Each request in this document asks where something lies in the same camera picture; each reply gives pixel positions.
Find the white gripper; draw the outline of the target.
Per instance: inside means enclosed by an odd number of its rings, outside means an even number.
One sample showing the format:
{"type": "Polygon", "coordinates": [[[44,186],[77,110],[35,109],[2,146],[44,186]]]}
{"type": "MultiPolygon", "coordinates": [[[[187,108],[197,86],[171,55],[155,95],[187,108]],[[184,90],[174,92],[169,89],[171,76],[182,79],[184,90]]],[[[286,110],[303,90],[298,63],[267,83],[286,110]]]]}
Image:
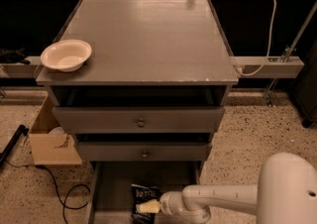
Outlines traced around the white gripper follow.
{"type": "Polygon", "coordinates": [[[136,206],[138,213],[159,213],[175,216],[180,215],[185,209],[182,194],[178,191],[164,193],[159,202],[156,199],[143,202],[136,206]]]}

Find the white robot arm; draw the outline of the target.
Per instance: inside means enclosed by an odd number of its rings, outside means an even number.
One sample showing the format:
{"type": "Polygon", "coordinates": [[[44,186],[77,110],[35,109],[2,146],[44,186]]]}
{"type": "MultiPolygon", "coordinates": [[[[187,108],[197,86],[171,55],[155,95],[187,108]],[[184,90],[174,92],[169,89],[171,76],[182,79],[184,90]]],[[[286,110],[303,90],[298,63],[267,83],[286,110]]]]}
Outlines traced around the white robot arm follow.
{"type": "Polygon", "coordinates": [[[317,224],[317,171],[297,155],[278,153],[265,160],[256,184],[188,185],[136,209],[206,224],[212,207],[254,215],[257,224],[317,224]]]}

